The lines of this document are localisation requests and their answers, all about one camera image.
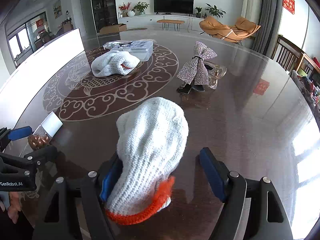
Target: black tv screen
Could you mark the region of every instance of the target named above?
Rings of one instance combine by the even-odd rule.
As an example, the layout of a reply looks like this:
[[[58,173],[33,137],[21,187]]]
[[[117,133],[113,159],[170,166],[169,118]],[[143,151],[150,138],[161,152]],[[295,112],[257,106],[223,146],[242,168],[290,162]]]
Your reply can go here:
[[[154,12],[193,13],[193,0],[154,0]]]

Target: round white vase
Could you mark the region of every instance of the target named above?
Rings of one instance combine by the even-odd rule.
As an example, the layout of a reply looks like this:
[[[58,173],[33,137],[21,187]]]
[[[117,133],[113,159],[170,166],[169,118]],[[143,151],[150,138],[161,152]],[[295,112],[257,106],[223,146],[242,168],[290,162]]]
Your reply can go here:
[[[135,16],[135,14],[136,14],[136,13],[135,13],[134,11],[128,11],[128,16],[129,16],[129,17]]]

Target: rhinestone bow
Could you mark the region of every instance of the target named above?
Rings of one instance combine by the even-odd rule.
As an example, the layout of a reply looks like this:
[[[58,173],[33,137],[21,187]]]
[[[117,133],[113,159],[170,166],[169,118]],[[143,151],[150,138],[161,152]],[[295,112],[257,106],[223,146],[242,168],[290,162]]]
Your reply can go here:
[[[208,71],[203,64],[203,60],[214,58],[217,54],[200,41],[196,41],[193,50],[195,56],[183,65],[177,78],[188,84],[191,84],[194,79],[195,85],[207,85]]]

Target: cardboard box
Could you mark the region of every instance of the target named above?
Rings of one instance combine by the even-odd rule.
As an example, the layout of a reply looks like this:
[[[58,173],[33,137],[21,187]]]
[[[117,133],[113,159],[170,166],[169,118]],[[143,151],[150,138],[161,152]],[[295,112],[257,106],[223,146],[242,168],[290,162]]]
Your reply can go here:
[[[127,25],[121,23],[117,25],[105,26],[100,30],[99,34],[119,33],[126,30],[127,30]]]

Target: silver screw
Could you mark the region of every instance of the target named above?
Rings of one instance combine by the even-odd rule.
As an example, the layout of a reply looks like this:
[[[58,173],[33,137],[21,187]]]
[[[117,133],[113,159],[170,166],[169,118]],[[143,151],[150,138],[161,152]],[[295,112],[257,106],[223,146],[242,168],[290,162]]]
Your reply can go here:
[[[265,182],[265,183],[270,183],[271,180],[268,178],[268,177],[263,177],[262,180]]]
[[[58,177],[58,178],[56,178],[56,183],[60,184],[63,182],[63,180],[64,180],[63,177]]]
[[[237,178],[237,177],[239,177],[239,173],[236,171],[230,171],[230,176],[233,178]]]
[[[90,178],[94,178],[95,176],[97,176],[97,172],[96,172],[96,171],[90,171],[90,172],[88,173],[88,176],[89,176]]]

